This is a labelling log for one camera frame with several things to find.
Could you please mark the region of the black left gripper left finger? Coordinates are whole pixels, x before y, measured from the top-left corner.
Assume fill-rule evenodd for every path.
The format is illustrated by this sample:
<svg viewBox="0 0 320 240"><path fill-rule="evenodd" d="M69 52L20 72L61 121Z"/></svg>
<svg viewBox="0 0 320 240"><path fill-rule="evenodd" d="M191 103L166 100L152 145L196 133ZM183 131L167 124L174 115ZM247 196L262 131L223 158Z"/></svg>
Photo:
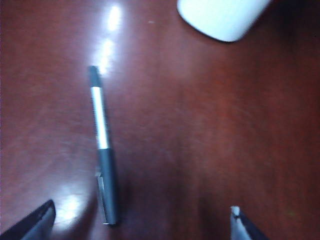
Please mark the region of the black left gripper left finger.
<svg viewBox="0 0 320 240"><path fill-rule="evenodd" d="M56 207L49 199L0 235L1 240L48 240L56 218Z"/></svg>

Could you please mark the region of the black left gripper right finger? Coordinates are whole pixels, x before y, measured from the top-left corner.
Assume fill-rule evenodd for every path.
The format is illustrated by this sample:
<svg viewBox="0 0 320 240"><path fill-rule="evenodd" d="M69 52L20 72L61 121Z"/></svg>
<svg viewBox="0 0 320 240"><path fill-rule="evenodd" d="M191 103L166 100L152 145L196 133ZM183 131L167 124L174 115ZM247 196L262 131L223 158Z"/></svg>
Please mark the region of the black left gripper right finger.
<svg viewBox="0 0 320 240"><path fill-rule="evenodd" d="M231 206L231 240L268 240L269 238L241 211L239 206Z"/></svg>

